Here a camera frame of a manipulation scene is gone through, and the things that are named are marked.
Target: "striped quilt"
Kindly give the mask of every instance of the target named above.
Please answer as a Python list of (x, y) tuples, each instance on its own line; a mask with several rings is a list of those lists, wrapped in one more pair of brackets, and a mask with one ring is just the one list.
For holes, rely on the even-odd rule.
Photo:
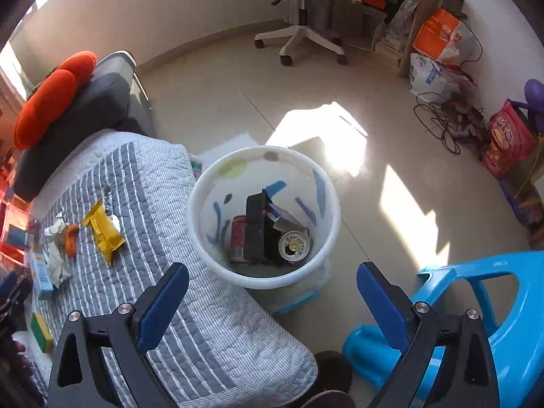
[[(115, 147), (115, 140), (128, 142)], [(185, 148), (112, 132), (98, 134), (75, 152), (53, 175), (67, 188), (43, 216), (42, 229), (60, 211), (68, 223), (81, 222), (108, 183), (126, 243), (109, 267), (91, 228), (81, 227), (77, 255), (68, 261), (73, 276), (53, 300), (35, 302), (54, 339), (71, 311), (87, 317), (111, 313), (123, 302), (134, 302), (172, 262), (181, 261), (190, 272), (189, 290), (159, 347), (148, 352), (178, 405), (279, 406), (303, 394), (317, 375), (311, 353), (244, 289), (207, 269), (191, 247), (186, 207), (195, 181)], [(78, 166), (84, 171), (77, 173)], [(69, 183), (66, 173), (71, 173)], [(55, 196), (54, 186), (52, 179), (44, 195)], [(43, 208), (47, 201), (38, 197), (36, 202)], [(104, 355), (124, 406), (135, 406), (113, 353), (105, 348)]]

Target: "blue paint stroke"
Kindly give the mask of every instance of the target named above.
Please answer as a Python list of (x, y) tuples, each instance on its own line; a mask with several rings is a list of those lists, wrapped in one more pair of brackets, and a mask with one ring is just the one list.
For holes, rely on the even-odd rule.
[(225, 221), (225, 225), (223, 226), (223, 230), (221, 230), (221, 245), (225, 246), (225, 236), (227, 235), (227, 229), (229, 224), (231, 223), (230, 219), (227, 219)]
[(219, 242), (219, 227), (221, 226), (221, 208), (219, 207), (219, 203), (217, 201), (213, 203), (213, 209), (216, 211), (217, 215), (216, 237), (212, 238), (208, 233), (206, 233), (206, 236), (208, 237), (209, 243), (216, 245)]
[(268, 187), (265, 188), (265, 190), (267, 191), (270, 199), (272, 199), (272, 197), (276, 193), (282, 191), (285, 187), (287, 187), (287, 184), (284, 181), (277, 181), (273, 184), (270, 184)]
[(295, 198), (295, 201), (298, 205), (300, 205), (300, 208), (303, 210), (304, 213), (306, 213), (306, 216), (308, 216), (309, 220), (312, 221), (312, 224), (317, 225), (317, 219), (316, 214), (312, 212), (308, 207), (306, 207), (306, 204), (304, 204), (303, 200), (300, 199), (298, 196)]
[(313, 170), (313, 175), (316, 179), (316, 195), (317, 195), (317, 204), (319, 204), (319, 214), (321, 218), (325, 218), (325, 209), (327, 207), (326, 196), (325, 196), (325, 183), (322, 178), (319, 176), (319, 173), (316, 172), (316, 169)]

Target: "tile floor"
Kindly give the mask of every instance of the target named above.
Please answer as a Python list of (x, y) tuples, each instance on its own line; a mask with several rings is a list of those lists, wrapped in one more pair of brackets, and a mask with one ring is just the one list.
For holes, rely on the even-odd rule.
[[(286, 68), (281, 43), (258, 50), (251, 36), (227, 40), (140, 79), (160, 138), (210, 162), (248, 145), (290, 146), (330, 175), (343, 220), (333, 279), (320, 298), (278, 319), (310, 350), (341, 350), (353, 328), (373, 323), (355, 286), (363, 261), (410, 295), (428, 264), (529, 249), (499, 185), (471, 152), (450, 154), (415, 118), (406, 79), (352, 48), (349, 66), (340, 66), (311, 43)], [(517, 283), (492, 279), (488, 289), (502, 320)], [(462, 282), (444, 305), (478, 307)], [(372, 391), (358, 379), (353, 393), (366, 406)]]

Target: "screw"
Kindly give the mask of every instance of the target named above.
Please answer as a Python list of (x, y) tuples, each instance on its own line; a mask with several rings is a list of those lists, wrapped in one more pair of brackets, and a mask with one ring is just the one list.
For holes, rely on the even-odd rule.
[(70, 322), (75, 322), (76, 320), (78, 320), (81, 316), (81, 313), (78, 312), (78, 311), (73, 311), (72, 313), (70, 313), (70, 315), (68, 316), (68, 320)]
[(119, 308), (117, 309), (117, 311), (121, 315), (126, 315), (127, 313), (130, 313), (131, 310), (132, 310), (132, 305), (130, 305), (130, 304), (121, 304), (121, 305), (119, 305)]
[(469, 316), (471, 319), (476, 320), (480, 318), (480, 313), (478, 313), (476, 310), (469, 309), (467, 310), (467, 316)]
[(429, 313), (430, 307), (425, 302), (416, 302), (415, 311), (418, 313)]

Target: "blue plastic stool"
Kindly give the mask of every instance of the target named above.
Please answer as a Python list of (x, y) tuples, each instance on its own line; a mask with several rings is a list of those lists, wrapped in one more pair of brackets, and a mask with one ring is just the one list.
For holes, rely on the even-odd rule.
[[(508, 274), (517, 277), (519, 289), (510, 314), (498, 327), (481, 281)], [(500, 407), (519, 407), (544, 369), (544, 252), (511, 253), (459, 266), (423, 269), (418, 276), (428, 279), (412, 301), (431, 305), (455, 280), (469, 282), (480, 304), (493, 351)], [(378, 327), (366, 325), (347, 337), (343, 353), (353, 369), (377, 387), (384, 384), (401, 355), (387, 345)], [(424, 400), (429, 394), (443, 354), (444, 347), (435, 348), (417, 393), (419, 399)]]

